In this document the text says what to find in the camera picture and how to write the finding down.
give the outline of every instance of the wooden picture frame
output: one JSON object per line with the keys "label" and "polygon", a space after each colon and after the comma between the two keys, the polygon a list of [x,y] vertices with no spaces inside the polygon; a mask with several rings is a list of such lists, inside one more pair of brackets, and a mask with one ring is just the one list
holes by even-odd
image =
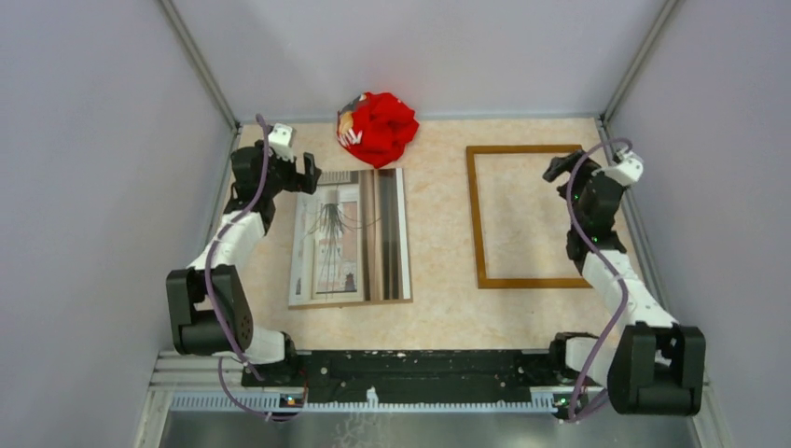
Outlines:
{"label": "wooden picture frame", "polygon": [[580,145],[519,145],[467,147],[467,179],[469,181],[470,207],[472,209],[472,233],[475,244],[475,266],[479,289],[525,289],[525,288],[583,288],[590,284],[579,277],[529,277],[490,278],[486,274],[486,254],[483,245],[483,226],[480,220],[480,197],[475,157],[504,154],[569,154],[582,149]]}

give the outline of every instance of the red fabric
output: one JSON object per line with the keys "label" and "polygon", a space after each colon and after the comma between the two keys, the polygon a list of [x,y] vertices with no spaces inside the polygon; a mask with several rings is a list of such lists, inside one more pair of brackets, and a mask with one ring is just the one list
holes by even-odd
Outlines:
{"label": "red fabric", "polygon": [[341,133],[343,112],[339,112],[336,132],[340,145],[374,168],[397,161],[418,131],[415,111],[390,92],[366,92],[364,98],[344,109],[350,109],[354,124],[348,132]]}

